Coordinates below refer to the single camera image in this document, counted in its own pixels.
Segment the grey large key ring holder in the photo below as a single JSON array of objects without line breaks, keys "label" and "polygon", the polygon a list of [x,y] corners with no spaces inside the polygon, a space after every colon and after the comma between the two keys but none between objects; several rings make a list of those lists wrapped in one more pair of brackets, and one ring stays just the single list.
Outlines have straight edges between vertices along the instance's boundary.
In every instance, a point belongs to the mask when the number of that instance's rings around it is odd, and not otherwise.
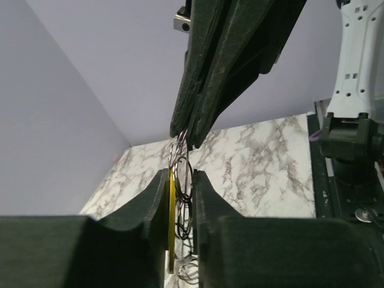
[{"label": "grey large key ring holder", "polygon": [[170,147],[168,159],[169,184],[172,172],[176,189],[175,209],[175,265],[174,273],[177,286],[180,282],[198,285],[198,257],[193,244],[193,168],[189,161],[187,131],[182,131]]}]

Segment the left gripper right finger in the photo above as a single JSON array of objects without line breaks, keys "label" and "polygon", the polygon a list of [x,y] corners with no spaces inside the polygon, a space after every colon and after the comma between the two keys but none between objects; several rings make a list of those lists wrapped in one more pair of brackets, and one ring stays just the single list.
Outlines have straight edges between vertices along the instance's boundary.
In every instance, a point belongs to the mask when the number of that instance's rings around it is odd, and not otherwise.
[{"label": "left gripper right finger", "polygon": [[337,218],[245,217],[193,175],[200,287],[382,287],[383,236]]}]

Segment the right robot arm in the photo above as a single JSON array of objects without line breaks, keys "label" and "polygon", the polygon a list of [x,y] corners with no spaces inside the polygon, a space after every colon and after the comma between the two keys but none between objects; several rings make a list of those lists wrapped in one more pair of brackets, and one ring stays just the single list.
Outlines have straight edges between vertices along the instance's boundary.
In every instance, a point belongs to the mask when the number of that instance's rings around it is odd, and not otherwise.
[{"label": "right robot arm", "polygon": [[[276,63],[304,1],[187,1],[174,17],[188,34],[170,135],[198,148],[218,116]],[[338,1],[343,32],[320,152],[346,185],[369,183],[383,155],[374,86],[383,38],[382,1]]]}]

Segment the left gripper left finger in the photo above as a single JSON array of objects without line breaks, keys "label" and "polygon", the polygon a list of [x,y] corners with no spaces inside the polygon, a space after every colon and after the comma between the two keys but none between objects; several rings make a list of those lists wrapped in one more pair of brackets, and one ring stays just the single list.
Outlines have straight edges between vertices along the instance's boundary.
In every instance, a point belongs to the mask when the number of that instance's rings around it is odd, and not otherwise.
[{"label": "left gripper left finger", "polygon": [[2,287],[163,287],[167,169],[115,212],[1,218]]}]

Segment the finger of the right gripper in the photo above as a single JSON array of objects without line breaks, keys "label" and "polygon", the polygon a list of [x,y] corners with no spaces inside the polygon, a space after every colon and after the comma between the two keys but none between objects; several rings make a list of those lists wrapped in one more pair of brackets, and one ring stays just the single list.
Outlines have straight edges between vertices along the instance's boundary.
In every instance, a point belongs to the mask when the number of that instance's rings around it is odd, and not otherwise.
[{"label": "finger of the right gripper", "polygon": [[219,64],[218,55],[235,5],[236,1],[187,1],[178,11],[189,19],[189,30],[171,137],[186,131],[189,138],[205,138],[230,105],[221,99],[221,93],[232,66]]},{"label": "finger of the right gripper", "polygon": [[[236,1],[218,55],[219,64],[232,66],[222,100],[231,105],[260,74],[270,72],[304,5],[305,1]],[[199,148],[205,138],[187,137],[187,143]]]}]

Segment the yellow key tag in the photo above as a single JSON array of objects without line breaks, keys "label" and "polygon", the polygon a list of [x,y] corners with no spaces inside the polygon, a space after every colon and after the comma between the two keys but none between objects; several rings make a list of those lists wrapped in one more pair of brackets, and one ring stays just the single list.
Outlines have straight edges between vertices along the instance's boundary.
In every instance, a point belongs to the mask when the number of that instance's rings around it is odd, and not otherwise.
[{"label": "yellow key tag", "polygon": [[174,273],[175,265],[175,209],[176,209],[176,189],[175,182],[173,180],[172,172],[170,172],[170,186],[169,186],[169,232],[168,232],[168,244],[169,244],[169,262],[168,273]]}]

